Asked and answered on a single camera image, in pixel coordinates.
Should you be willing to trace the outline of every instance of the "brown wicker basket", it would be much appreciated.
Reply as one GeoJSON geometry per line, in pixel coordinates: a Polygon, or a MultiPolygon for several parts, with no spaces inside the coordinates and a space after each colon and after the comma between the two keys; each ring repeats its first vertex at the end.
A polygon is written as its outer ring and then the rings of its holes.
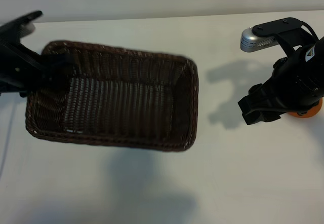
{"type": "Polygon", "coordinates": [[[50,141],[184,151],[197,130],[198,75],[189,59],[56,41],[43,54],[76,64],[59,91],[28,96],[26,129],[50,141]]]}

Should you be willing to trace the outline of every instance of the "silver metal part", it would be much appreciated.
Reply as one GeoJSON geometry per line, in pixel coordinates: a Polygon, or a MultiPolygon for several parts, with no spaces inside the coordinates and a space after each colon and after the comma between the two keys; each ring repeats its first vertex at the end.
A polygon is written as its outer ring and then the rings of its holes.
{"type": "Polygon", "coordinates": [[[20,38],[23,38],[35,31],[35,26],[32,22],[20,26],[20,38]]]}
{"type": "Polygon", "coordinates": [[[244,52],[251,53],[275,45],[278,45],[278,42],[274,37],[260,38],[253,34],[251,27],[242,32],[240,47],[244,52]]]}

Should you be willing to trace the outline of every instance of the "white table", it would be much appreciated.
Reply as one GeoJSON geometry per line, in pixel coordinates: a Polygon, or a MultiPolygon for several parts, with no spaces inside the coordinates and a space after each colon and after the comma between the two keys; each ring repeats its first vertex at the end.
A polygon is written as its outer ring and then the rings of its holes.
{"type": "Polygon", "coordinates": [[[279,46],[242,52],[241,32],[285,17],[324,35],[324,11],[36,24],[23,44],[38,52],[67,39],[192,58],[198,133],[184,153],[38,140],[25,99],[4,94],[1,224],[323,223],[324,110],[247,126],[237,105],[284,57],[279,46]]]}

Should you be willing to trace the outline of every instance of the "cable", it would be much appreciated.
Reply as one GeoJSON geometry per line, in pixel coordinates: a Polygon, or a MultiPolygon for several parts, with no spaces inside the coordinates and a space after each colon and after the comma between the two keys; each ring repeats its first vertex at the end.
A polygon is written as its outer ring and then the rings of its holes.
{"type": "Polygon", "coordinates": [[[313,28],[312,27],[310,27],[310,25],[309,24],[307,24],[306,22],[304,22],[304,21],[302,21],[302,24],[303,24],[303,26],[305,26],[309,31],[310,31],[310,33],[312,34],[312,36],[315,38],[315,40],[316,41],[318,41],[319,39],[318,39],[318,37],[317,37],[317,35],[316,35],[316,33],[315,33],[315,31],[313,30],[313,28]]]}

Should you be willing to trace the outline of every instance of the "black clamp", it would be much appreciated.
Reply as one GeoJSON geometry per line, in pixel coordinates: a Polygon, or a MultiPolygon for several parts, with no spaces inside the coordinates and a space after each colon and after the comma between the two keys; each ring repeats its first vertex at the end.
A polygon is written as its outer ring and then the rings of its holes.
{"type": "Polygon", "coordinates": [[[39,55],[20,43],[34,31],[31,22],[42,14],[35,11],[0,27],[0,94],[19,92],[25,97],[53,85],[56,72],[71,65],[67,54],[39,55]]]}
{"type": "Polygon", "coordinates": [[[238,102],[245,122],[248,125],[271,122],[280,119],[283,113],[302,114],[318,104],[321,97],[313,95],[311,90],[318,85],[308,73],[312,68],[302,63],[305,52],[318,41],[313,29],[303,21],[286,18],[256,25],[252,32],[262,38],[273,36],[287,57],[274,64],[270,79],[254,85],[249,95],[238,102]]]}

